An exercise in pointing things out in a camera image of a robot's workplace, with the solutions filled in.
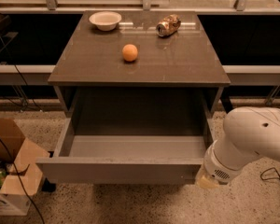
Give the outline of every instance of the white bowl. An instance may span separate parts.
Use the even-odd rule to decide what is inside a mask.
[[[101,11],[90,16],[90,22],[102,31],[111,31],[121,21],[121,15],[113,11]]]

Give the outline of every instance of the desk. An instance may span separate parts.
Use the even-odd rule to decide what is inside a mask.
[[[49,84],[67,119],[50,159],[36,162],[52,183],[187,184],[213,141],[211,117],[230,84],[194,12],[161,38],[172,11],[121,11],[111,32],[84,13]],[[126,63],[121,50],[139,55]]]

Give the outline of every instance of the brown tabletop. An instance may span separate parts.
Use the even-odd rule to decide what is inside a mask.
[[[194,12],[117,11],[115,30],[102,32],[86,11],[52,72],[56,86],[225,87],[230,81]],[[181,26],[162,38],[156,25],[177,14]],[[122,58],[126,44],[137,46],[136,61]]]

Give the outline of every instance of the white robotic arm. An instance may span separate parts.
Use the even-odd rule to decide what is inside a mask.
[[[201,188],[229,183],[262,157],[280,161],[280,109],[241,107],[224,119],[224,135],[207,150],[196,176]]]

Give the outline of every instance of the floor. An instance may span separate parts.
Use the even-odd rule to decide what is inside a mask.
[[[224,111],[213,117],[216,136],[222,135]],[[60,111],[3,112],[24,134],[53,150],[64,124]],[[262,158],[248,164],[229,185],[205,190],[195,185],[58,184],[56,191],[39,191],[34,201],[48,224],[280,224],[280,183],[264,182],[260,174],[280,163]],[[41,223],[31,206],[26,217],[0,217],[0,224]]]

